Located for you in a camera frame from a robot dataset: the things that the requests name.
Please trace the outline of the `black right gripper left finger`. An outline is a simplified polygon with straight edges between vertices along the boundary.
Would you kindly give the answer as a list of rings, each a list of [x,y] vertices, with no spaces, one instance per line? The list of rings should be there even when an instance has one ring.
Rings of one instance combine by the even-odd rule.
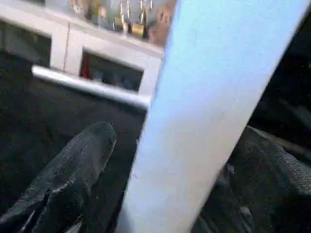
[[[81,215],[117,135],[97,122],[76,135],[0,217],[2,233],[61,233]]]

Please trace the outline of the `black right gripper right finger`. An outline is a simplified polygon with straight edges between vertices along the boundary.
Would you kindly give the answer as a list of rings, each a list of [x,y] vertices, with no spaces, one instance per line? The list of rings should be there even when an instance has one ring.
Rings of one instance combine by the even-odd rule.
[[[219,172],[196,233],[308,233],[311,166],[245,128]]]

